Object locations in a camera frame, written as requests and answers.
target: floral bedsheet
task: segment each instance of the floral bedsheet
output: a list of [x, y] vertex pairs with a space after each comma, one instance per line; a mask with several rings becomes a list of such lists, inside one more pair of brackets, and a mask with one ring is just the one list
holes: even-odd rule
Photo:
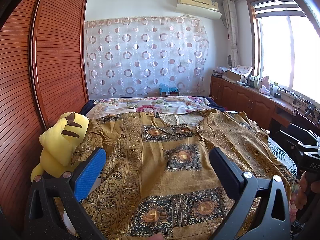
[[87, 113], [90, 119], [98, 119], [109, 114], [128, 112], [160, 112], [185, 114], [196, 110], [211, 109], [204, 97], [152, 97], [152, 98], [108, 98], [96, 101]]

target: hand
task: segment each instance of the hand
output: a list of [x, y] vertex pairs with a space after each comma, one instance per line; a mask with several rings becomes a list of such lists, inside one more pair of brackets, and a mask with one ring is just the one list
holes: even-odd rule
[[[302, 209], [303, 206], [307, 203], [307, 195], [305, 194], [305, 191], [307, 190], [308, 182], [305, 176], [306, 172], [302, 174], [299, 182], [299, 191], [295, 201], [296, 207], [298, 209]], [[314, 193], [320, 193], [320, 180], [313, 182], [310, 188]]]
[[162, 234], [156, 234], [156, 235], [150, 236], [148, 240], [163, 240], [163, 236]]

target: air conditioner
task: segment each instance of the air conditioner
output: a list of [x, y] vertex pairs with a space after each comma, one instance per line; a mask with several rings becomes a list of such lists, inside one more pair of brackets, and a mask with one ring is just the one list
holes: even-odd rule
[[211, 0], [178, 0], [176, 11], [209, 19], [221, 17], [218, 3]]

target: bedspread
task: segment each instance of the bedspread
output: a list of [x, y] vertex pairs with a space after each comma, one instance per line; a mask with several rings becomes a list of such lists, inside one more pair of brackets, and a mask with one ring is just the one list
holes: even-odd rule
[[[242, 171], [279, 175], [290, 199], [292, 176], [268, 147], [269, 132], [244, 112], [125, 113], [90, 120], [73, 162], [96, 147], [107, 153], [101, 185], [83, 207], [108, 238], [207, 239], [230, 211], [230, 200], [209, 162], [220, 147]], [[256, 200], [240, 234], [250, 226]]]
[[98, 119], [108, 114], [129, 112], [160, 112], [185, 114], [195, 110], [210, 109], [204, 97], [153, 97], [153, 98], [110, 98], [102, 99], [86, 115], [90, 119]]

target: curtain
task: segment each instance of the curtain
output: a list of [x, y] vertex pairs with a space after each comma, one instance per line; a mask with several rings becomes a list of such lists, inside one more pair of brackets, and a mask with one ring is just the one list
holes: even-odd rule
[[238, 20], [237, 20], [235, 2], [231, 0], [224, 0], [223, 9], [226, 16], [228, 34], [229, 34], [230, 45], [231, 45], [232, 66], [236, 67], [240, 64], [240, 60], [238, 55]]
[[85, 23], [90, 99], [145, 97], [159, 85], [201, 95], [209, 41], [191, 17], [131, 17]]

